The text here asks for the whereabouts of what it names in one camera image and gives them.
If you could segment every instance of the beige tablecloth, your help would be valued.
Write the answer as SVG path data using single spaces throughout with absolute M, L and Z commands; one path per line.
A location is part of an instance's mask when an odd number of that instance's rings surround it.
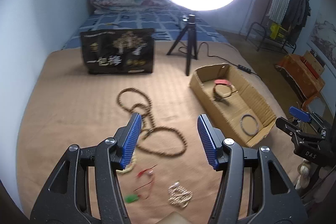
M 122 89 L 132 86 L 152 98 L 158 125 L 178 128 L 188 141 L 186 153 L 174 159 L 135 150 L 135 169 L 119 175 L 123 195 L 132 193 L 145 182 L 145 178 L 137 181 L 138 172 L 157 166 L 151 196 L 126 205 L 132 223 L 155 223 L 172 211 L 179 211 L 194 224 L 207 223 L 221 172 L 215 172 L 207 163 L 196 127 L 197 117 L 204 110 L 189 88 L 190 78 L 184 74 L 185 58 L 181 54 L 166 56 L 171 45 L 171 42 L 156 43 L 154 73 L 150 75 L 88 75 L 79 48 L 50 54 L 26 108 L 18 138 L 17 179 L 26 215 L 30 215 L 42 186 L 69 145 L 97 145 L 126 125 L 129 114 L 117 106 L 116 96 Z M 210 54 L 248 66 L 235 49 L 225 44 L 210 43 Z M 192 70 L 216 63 L 222 62 L 206 57 L 203 48 L 199 60 L 192 61 Z M 265 84 L 254 75 L 246 75 L 246 78 L 266 98 L 275 114 L 284 116 Z M 122 100 L 131 106 L 141 99 L 137 95 L 123 95 Z M 146 142 L 149 147 L 169 151 L 181 147 L 180 141 L 167 132 L 155 133 Z M 293 154 L 289 136 L 273 128 L 262 144 L 271 147 L 290 178 L 295 180 L 301 160 Z M 99 217 L 93 174 L 90 168 L 91 206 L 93 215 Z M 167 202 L 168 187 L 176 181 L 193 192 L 193 199 L 184 210 Z M 248 183 L 244 184 L 242 216 L 246 214 L 247 193 Z

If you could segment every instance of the silver screw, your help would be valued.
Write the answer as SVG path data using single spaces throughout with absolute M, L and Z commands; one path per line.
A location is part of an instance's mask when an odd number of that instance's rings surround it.
M 224 143 L 226 145 L 233 145 L 235 143 L 235 141 L 233 139 L 227 138 L 224 140 Z
M 268 153 L 270 151 L 270 149 L 267 146 L 262 146 L 260 150 L 264 153 Z
M 116 139 L 114 139 L 114 138 L 108 138 L 108 139 L 105 140 L 105 143 L 106 144 L 114 144 L 115 141 L 116 141 Z
M 77 149 L 78 149 L 78 145 L 75 145 L 75 144 L 70 145 L 70 147 L 69 147 L 69 151 L 71 151 L 71 152 L 76 151 Z

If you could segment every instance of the black tripod stand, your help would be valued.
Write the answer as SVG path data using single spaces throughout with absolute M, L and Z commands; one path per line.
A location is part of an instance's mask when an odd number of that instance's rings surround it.
M 188 31 L 188 43 L 187 43 L 187 65 L 185 67 L 185 74 L 186 76 L 189 76 L 193 48 L 194 48 L 194 58 L 197 60 L 197 39 L 196 39 L 195 15 L 189 15 L 187 25 L 180 32 L 179 36 L 177 37 L 176 41 L 174 42 L 174 44 L 168 51 L 167 55 L 170 55 L 171 52 L 175 49 L 175 47 L 180 42 L 180 40 L 182 39 L 186 31 Z

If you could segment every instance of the golden tree graphic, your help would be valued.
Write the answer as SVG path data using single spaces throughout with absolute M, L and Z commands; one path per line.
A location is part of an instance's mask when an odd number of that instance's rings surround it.
M 113 47 L 119 49 L 119 54 L 124 52 L 124 48 L 138 48 L 144 45 L 142 38 L 137 37 L 133 32 L 128 31 L 117 40 L 113 41 Z

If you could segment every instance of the black bag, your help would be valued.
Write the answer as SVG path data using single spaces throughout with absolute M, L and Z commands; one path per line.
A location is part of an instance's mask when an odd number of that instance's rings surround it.
M 154 29 L 81 32 L 82 54 L 89 73 L 153 72 Z

